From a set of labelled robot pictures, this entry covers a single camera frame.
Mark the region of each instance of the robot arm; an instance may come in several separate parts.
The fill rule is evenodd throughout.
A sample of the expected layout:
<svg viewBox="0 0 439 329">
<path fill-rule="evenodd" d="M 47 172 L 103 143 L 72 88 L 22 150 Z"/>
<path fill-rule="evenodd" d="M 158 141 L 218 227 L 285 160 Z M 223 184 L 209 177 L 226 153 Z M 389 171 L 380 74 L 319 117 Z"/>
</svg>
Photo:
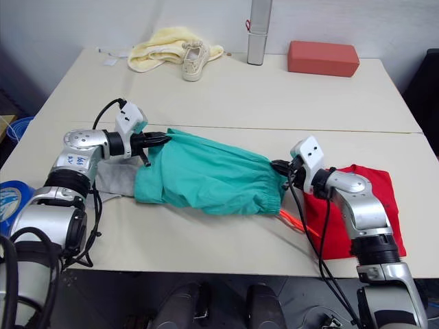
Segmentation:
<svg viewBox="0 0 439 329">
<path fill-rule="evenodd" d="M 54 274 L 40 238 L 31 232 L 19 236 L 17 233 L 23 228 L 36 228 L 49 238 L 59 258 L 73 259 L 84 249 L 86 197 L 94 185 L 98 162 L 110 157 L 139 155 L 148 166 L 150 164 L 143 149 L 170 140 L 161 132 L 143 133 L 147 121 L 142 111 L 129 102 L 123 101 L 119 105 L 121 109 L 116 118 L 115 132 L 75 130 L 65 135 L 64 149 L 44 186 L 34 193 L 11 227 L 11 236 L 16 235 L 14 244 L 19 275 L 16 325 L 29 325 L 30 328 L 35 322 L 39 322 L 39 328 L 49 325 L 42 324 L 35 314 L 41 314 L 46 307 L 45 297 L 51 285 L 49 278 Z M 5 307 L 2 301 L 7 295 L 6 273 L 6 264 L 0 263 L 0 321 Z"/>
<path fill-rule="evenodd" d="M 359 262 L 362 282 L 358 290 L 359 314 L 364 328 L 389 324 L 427 328 L 427 317 L 406 263 L 401 262 L 389 219 L 372 193 L 372 184 L 354 173 L 324 170 L 323 152 L 314 137 L 297 144 L 293 161 L 272 162 L 283 175 L 295 173 L 294 186 L 321 199 L 330 199 L 343 214 L 352 241 L 351 253 Z"/>
</svg>

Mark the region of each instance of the teal cloth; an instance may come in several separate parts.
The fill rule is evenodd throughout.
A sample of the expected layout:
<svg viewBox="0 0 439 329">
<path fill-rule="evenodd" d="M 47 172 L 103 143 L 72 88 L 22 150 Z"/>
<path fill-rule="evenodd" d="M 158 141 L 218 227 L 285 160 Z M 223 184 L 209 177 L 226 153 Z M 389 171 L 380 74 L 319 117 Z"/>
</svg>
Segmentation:
<svg viewBox="0 0 439 329">
<path fill-rule="evenodd" d="M 152 165 L 137 171 L 137 201 L 211 215 L 279 214 L 286 179 L 266 157 L 179 130 L 167 134 L 168 143 L 149 150 Z"/>
</svg>

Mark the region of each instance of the red cloth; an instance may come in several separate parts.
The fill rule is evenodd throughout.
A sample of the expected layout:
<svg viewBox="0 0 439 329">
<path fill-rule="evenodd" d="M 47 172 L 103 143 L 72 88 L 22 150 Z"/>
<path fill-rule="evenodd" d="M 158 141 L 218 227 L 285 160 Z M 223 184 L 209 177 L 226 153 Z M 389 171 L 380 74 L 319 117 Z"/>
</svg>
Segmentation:
<svg viewBox="0 0 439 329">
<path fill-rule="evenodd" d="M 387 171 L 369 169 L 353 164 L 350 167 L 338 169 L 346 173 L 356 173 L 364 176 L 372 183 L 373 194 L 381 201 L 393 229 L 393 237 L 399 248 L 400 256 L 406 256 L 403 238 L 399 228 L 398 206 L 393 194 L 392 181 Z M 324 217 L 327 211 L 325 200 L 317 199 L 313 195 L 304 194 L 305 209 L 307 211 L 308 226 L 316 232 L 323 231 Z M 313 236 L 313 241 L 318 250 L 320 238 Z M 351 240 L 348 237 L 340 210 L 331 204 L 327 234 L 324 238 L 324 259 L 348 258 L 350 254 Z"/>
</svg>

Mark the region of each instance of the shoe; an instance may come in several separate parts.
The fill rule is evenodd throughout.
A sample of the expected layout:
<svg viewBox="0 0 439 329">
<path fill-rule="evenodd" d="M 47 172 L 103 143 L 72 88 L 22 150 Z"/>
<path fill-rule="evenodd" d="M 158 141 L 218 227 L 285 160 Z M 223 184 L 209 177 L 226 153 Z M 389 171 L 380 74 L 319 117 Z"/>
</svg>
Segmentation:
<svg viewBox="0 0 439 329">
<path fill-rule="evenodd" d="M 201 78 L 203 66 L 209 60 L 209 47 L 201 40 L 185 42 L 182 47 L 187 49 L 182 65 L 183 79 L 198 81 Z"/>
</svg>

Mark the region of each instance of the yellow towel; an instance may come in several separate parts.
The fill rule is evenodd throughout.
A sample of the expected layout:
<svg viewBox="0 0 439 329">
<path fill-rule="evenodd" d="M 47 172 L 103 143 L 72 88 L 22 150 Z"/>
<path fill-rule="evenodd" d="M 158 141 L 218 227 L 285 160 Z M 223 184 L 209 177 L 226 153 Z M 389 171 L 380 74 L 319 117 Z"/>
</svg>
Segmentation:
<svg viewBox="0 0 439 329">
<path fill-rule="evenodd" d="M 184 42 L 201 40 L 186 27 L 167 27 L 160 29 L 147 42 L 135 46 L 128 57 L 128 66 L 137 72 L 152 70 L 165 61 L 182 64 L 186 49 Z M 221 46 L 210 46 L 210 60 L 220 57 L 224 49 Z"/>
</svg>

